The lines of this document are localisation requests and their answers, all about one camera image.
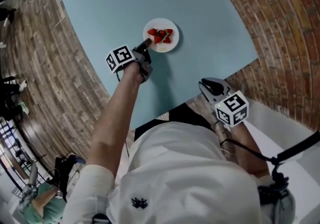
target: hand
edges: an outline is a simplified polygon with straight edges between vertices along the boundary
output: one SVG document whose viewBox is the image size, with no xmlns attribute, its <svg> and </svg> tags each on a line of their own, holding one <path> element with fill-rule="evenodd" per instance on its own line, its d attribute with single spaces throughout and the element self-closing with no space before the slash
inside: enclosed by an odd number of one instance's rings
<svg viewBox="0 0 320 224">
<path fill-rule="evenodd" d="M 141 73 L 139 72 L 140 66 L 136 61 L 133 61 L 132 63 L 129 63 L 124 68 L 123 77 L 131 77 L 134 80 L 137 80 L 139 84 L 143 81 L 143 77 Z"/>
</svg>

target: strawberry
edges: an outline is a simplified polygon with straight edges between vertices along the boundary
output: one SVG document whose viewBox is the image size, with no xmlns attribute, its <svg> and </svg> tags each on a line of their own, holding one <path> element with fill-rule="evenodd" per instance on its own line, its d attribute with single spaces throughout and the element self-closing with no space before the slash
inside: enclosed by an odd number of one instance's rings
<svg viewBox="0 0 320 224">
<path fill-rule="evenodd" d="M 164 38 L 166 36 L 166 32 L 164 30 L 160 30 L 160 31 L 158 31 L 157 35 L 159 35 L 162 38 Z"/>
<path fill-rule="evenodd" d="M 155 44 L 158 44 L 158 43 L 161 42 L 161 41 L 162 41 L 162 37 L 161 37 L 161 36 L 156 35 L 156 36 L 154 37 L 154 43 L 155 43 Z"/>
<path fill-rule="evenodd" d="M 166 29 L 165 31 L 166 31 L 166 33 L 167 33 L 167 34 L 169 34 L 169 35 L 171 35 L 171 34 L 172 34 L 172 32 L 173 32 L 173 30 L 172 30 L 172 29 Z"/>
<path fill-rule="evenodd" d="M 156 36 L 157 30 L 155 28 L 148 31 L 148 33 L 152 36 Z"/>
<path fill-rule="evenodd" d="M 171 40 L 170 40 L 169 36 L 167 36 L 167 37 L 165 38 L 165 40 L 163 41 L 163 43 L 171 43 Z"/>
</svg>

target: shirt logo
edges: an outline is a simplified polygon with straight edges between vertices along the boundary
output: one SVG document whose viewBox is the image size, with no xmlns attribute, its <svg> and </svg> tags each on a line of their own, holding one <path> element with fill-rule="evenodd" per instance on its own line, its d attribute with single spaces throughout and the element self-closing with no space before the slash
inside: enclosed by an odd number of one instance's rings
<svg viewBox="0 0 320 224">
<path fill-rule="evenodd" d="M 135 208 L 139 208 L 141 207 L 142 209 L 146 208 L 148 206 L 148 203 L 146 200 L 144 200 L 143 198 L 141 198 L 141 200 L 137 199 L 136 197 L 133 199 L 131 199 L 132 202 L 132 206 Z"/>
</svg>

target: light blue table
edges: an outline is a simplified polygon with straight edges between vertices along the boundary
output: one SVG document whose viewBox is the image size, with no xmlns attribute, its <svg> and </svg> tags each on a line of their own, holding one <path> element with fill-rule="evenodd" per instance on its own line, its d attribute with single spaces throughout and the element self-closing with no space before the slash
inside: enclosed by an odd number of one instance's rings
<svg viewBox="0 0 320 224">
<path fill-rule="evenodd" d="M 131 120 L 139 127 L 200 93 L 204 77 L 225 79 L 257 58 L 252 40 L 230 0 L 63 0 L 73 28 L 107 91 L 118 84 L 105 63 L 109 50 L 143 41 L 154 18 L 180 30 L 170 53 L 151 51 L 153 73 L 142 84 Z"/>
</svg>

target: black cable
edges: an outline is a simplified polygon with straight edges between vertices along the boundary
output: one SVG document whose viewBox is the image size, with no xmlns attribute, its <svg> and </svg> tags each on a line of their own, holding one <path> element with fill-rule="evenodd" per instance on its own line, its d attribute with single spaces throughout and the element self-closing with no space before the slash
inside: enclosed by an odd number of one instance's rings
<svg viewBox="0 0 320 224">
<path fill-rule="evenodd" d="M 264 161 L 269 161 L 269 162 L 271 162 L 273 165 L 277 165 L 277 164 L 278 164 L 278 163 L 276 162 L 276 161 L 277 161 L 276 158 L 274 158 L 274 157 L 273 157 L 273 158 L 268 158 L 268 157 L 266 157 L 266 156 L 264 156 L 264 155 L 262 155 L 262 154 L 260 154 L 260 153 L 258 153 L 258 152 L 253 151 L 252 149 L 248 148 L 247 146 L 242 145 L 241 143 L 239 143 L 238 141 L 233 140 L 233 139 L 225 139 L 224 141 L 222 141 L 222 142 L 220 143 L 220 146 L 222 146 L 222 144 L 224 144 L 225 142 L 230 142 L 230 143 L 235 144 L 235 145 L 237 145 L 237 146 L 239 146 L 239 147 L 242 147 L 243 149 L 249 151 L 249 152 L 250 152 L 251 154 L 253 154 L 254 156 L 256 156 L 256 157 L 258 157 L 258 158 L 260 158 L 260 159 L 262 159 L 262 160 L 264 160 Z"/>
<path fill-rule="evenodd" d="M 277 155 L 277 159 L 279 162 L 285 161 L 290 159 L 291 157 L 307 150 L 308 148 L 314 146 L 320 142 L 320 133 L 317 130 L 313 135 L 306 138 L 305 140 L 301 141 L 300 143 L 288 148 L 287 150 L 283 151 L 282 153 Z"/>
<path fill-rule="evenodd" d="M 127 153 L 128 153 L 128 157 L 129 157 L 128 146 L 127 146 L 127 145 L 125 145 L 125 146 L 126 146 L 126 150 L 127 150 Z"/>
</svg>

